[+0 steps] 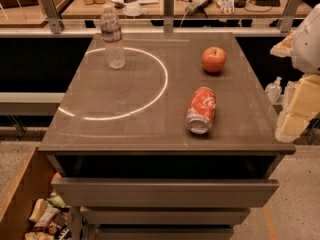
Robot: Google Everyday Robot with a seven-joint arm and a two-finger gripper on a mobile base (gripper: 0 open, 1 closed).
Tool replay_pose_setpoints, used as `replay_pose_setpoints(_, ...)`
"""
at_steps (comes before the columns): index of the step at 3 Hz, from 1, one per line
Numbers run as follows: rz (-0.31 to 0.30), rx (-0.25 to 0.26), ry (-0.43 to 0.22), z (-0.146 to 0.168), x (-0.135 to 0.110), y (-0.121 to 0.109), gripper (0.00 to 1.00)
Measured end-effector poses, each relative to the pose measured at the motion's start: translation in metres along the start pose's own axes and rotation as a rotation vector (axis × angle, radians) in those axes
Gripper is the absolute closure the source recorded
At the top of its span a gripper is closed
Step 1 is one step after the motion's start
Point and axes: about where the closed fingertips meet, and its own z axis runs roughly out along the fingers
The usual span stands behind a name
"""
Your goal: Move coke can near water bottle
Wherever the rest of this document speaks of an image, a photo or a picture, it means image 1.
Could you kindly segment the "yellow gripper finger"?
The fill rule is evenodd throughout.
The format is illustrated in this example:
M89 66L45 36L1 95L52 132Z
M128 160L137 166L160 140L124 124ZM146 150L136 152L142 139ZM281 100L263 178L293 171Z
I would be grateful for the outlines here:
M284 143L299 138L320 113L320 76L305 74L296 82L289 81L282 100L275 138Z
M281 42L274 45L270 50L270 54L280 58L290 57L292 52L293 37L294 32L290 33Z

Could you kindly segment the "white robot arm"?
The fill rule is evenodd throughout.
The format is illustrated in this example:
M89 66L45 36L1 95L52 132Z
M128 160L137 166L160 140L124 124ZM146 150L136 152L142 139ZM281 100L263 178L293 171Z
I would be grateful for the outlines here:
M270 53L290 57L292 67L303 73L297 82L288 83L284 90L282 111L275 130L278 141L292 142L320 113L320 4Z

